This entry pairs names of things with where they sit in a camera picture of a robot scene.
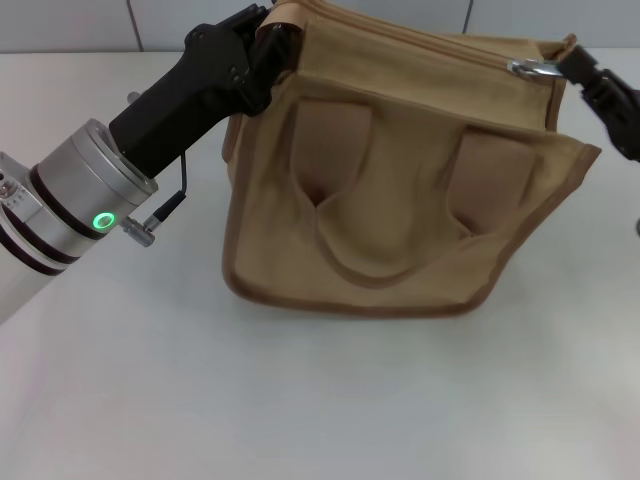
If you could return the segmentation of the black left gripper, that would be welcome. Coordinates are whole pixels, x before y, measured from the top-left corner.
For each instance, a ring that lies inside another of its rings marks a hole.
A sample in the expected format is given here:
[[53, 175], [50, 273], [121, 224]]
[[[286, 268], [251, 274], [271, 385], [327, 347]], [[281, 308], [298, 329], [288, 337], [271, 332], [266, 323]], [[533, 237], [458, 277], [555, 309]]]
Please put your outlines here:
[[227, 117], [256, 116], [279, 76], [297, 62], [301, 30], [293, 24], [255, 31], [270, 9], [252, 4], [185, 38], [179, 61], [109, 124], [124, 157], [156, 177]]

